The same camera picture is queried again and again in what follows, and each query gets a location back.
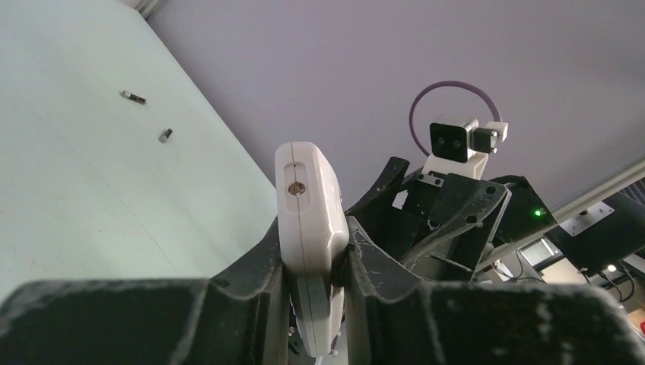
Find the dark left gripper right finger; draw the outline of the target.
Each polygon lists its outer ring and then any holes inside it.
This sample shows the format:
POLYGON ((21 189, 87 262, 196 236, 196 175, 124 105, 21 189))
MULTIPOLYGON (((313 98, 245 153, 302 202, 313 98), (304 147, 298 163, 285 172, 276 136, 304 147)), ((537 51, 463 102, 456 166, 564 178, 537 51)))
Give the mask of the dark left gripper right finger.
POLYGON ((353 217, 344 274, 350 364, 642 364, 605 291, 575 284, 430 282, 353 217))

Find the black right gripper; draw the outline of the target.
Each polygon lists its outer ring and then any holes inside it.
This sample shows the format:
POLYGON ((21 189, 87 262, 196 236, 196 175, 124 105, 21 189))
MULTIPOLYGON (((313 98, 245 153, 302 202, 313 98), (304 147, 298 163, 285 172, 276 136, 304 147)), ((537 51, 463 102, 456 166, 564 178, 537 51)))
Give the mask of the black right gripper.
MULTIPOLYGON (((400 157, 389 158, 373 185, 345 211, 370 237, 379 236, 388 224, 409 165, 400 157)), ((503 184, 445 175, 427 215, 430 233, 404 253, 399 263, 429 281, 472 281, 510 198, 503 184)))

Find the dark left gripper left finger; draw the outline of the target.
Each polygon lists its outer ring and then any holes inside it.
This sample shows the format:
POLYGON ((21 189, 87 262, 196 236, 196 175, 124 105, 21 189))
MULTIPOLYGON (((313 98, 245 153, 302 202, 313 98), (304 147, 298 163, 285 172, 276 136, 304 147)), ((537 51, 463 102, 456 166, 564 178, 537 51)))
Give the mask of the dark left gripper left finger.
POLYGON ((32 281, 1 306, 3 364, 285 364, 278 227, 212 278, 32 281))

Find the white remote control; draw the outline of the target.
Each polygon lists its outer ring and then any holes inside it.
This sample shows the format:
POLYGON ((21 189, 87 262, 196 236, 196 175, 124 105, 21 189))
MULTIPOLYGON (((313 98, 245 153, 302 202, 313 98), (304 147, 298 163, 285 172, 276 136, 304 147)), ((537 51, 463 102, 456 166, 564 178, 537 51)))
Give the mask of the white remote control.
POLYGON ((275 189, 281 260, 296 323, 311 357, 332 353, 345 291, 332 281, 349 229, 330 162, 312 142, 282 144, 275 152, 275 189))

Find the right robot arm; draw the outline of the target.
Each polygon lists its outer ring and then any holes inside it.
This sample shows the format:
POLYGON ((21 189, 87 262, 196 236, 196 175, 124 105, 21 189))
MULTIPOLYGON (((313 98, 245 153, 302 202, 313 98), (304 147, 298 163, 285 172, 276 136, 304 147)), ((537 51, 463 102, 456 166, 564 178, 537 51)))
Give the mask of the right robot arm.
POLYGON ((644 176, 639 160, 551 211, 523 176, 483 180, 485 156, 457 163, 429 157, 409 170, 392 157, 351 208, 374 243, 430 281, 470 281, 510 250, 644 176))

